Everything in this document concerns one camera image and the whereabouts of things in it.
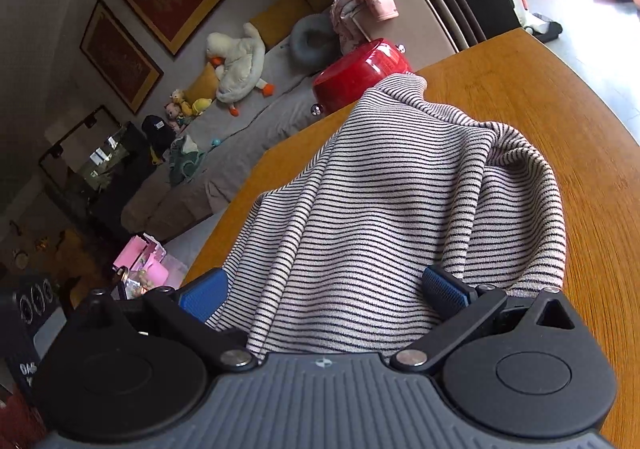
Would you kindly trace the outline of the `grey striped knit garment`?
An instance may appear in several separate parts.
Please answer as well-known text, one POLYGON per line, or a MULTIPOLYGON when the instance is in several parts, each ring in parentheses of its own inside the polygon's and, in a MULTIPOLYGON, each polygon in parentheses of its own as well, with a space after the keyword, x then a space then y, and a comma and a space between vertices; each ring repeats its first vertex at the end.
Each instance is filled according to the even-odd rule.
POLYGON ((256 357, 388 356, 438 323, 421 290, 428 266, 511 296, 562 287, 551 166, 517 129, 428 102, 425 87, 386 77, 303 172, 258 196, 211 328, 243 331, 256 357))

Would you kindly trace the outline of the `pink toy box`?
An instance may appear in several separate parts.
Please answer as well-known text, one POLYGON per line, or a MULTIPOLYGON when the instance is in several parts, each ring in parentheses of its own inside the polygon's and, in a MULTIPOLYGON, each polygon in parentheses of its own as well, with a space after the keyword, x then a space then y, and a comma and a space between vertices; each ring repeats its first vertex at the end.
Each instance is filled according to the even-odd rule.
POLYGON ((188 268, 157 239, 133 235, 113 263, 118 299, 136 299, 155 287, 178 289, 188 268))

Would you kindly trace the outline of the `green knit cloth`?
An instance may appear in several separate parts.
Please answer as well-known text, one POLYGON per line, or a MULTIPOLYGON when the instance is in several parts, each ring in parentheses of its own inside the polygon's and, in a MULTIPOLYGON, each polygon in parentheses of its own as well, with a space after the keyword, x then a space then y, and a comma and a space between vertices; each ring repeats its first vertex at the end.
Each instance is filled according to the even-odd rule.
POLYGON ((168 153, 169 183, 177 187, 180 183, 191 180, 200 168, 206 152, 196 142, 184 135, 171 143, 168 153))

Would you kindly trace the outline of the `grey covered sofa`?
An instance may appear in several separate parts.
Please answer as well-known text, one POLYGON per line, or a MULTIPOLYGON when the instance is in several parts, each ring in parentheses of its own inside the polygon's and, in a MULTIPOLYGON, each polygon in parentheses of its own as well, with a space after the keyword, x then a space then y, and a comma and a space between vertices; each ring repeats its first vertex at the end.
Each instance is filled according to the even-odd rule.
POLYGON ((206 152, 194 177, 171 187, 169 164, 157 166, 122 210, 122 227, 159 240, 180 235, 228 205, 266 151, 322 119, 310 112, 312 83, 322 70, 297 65, 289 40, 265 54, 262 78, 274 94, 266 98, 254 90, 239 102, 238 116, 215 103, 196 118, 184 130, 206 152))

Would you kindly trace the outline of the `black plush toy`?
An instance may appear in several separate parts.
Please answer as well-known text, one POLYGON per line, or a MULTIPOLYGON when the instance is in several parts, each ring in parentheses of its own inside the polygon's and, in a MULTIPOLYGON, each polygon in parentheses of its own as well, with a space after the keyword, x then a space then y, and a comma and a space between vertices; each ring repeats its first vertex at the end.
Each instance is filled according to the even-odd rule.
POLYGON ((151 151, 159 162, 164 161, 164 154, 176 139, 174 128, 170 127, 163 117, 147 115, 142 122, 142 132, 148 139, 151 151))

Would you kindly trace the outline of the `glass fish tank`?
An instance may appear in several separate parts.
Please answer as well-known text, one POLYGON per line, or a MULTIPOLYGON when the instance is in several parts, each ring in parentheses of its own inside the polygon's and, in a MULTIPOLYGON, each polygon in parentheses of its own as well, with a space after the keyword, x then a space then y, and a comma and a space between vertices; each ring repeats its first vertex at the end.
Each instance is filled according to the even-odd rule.
POLYGON ((122 210, 155 170, 145 135, 103 104, 43 152, 38 167, 53 203, 106 249, 128 240, 122 210))

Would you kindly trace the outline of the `small plush toys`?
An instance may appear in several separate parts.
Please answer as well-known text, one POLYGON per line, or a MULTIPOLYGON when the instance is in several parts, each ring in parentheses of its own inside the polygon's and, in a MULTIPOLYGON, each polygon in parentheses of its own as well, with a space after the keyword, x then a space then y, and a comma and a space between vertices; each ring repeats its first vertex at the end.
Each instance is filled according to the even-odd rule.
POLYGON ((204 113, 212 103, 213 100, 207 98, 198 98, 193 102, 189 102, 186 100, 184 92, 176 89, 170 95, 169 102, 165 105, 169 127, 179 134, 195 117, 204 113))

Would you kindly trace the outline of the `white plush goose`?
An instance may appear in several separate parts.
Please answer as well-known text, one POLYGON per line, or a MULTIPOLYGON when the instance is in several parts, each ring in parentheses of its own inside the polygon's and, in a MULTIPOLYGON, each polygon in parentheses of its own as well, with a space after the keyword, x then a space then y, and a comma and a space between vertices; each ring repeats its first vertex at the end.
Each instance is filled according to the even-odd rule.
POLYGON ((250 22, 243 25, 243 32, 241 38, 222 33, 210 33, 206 38, 206 58, 218 78, 215 98, 232 116, 240 114, 236 104, 255 89, 264 97, 271 97, 274 91, 262 78, 266 54, 262 36, 250 22))

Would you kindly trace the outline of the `red round stool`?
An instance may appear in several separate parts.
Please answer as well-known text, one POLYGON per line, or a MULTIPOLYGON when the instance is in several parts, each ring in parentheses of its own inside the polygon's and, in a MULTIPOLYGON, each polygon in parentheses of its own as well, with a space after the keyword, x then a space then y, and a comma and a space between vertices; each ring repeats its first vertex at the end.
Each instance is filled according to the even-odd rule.
POLYGON ((392 74, 411 72, 404 53, 384 38, 372 40, 347 53, 312 83, 316 103, 313 116, 334 113, 356 102, 370 87, 392 74))

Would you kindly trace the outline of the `grey neck pillow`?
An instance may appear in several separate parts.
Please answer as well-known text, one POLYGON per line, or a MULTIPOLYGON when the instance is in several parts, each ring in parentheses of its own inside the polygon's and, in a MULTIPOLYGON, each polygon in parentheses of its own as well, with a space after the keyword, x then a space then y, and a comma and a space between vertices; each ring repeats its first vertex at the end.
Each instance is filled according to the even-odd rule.
POLYGON ((292 60, 309 72, 323 70, 340 55, 340 41, 326 13, 298 20, 288 44, 292 60))

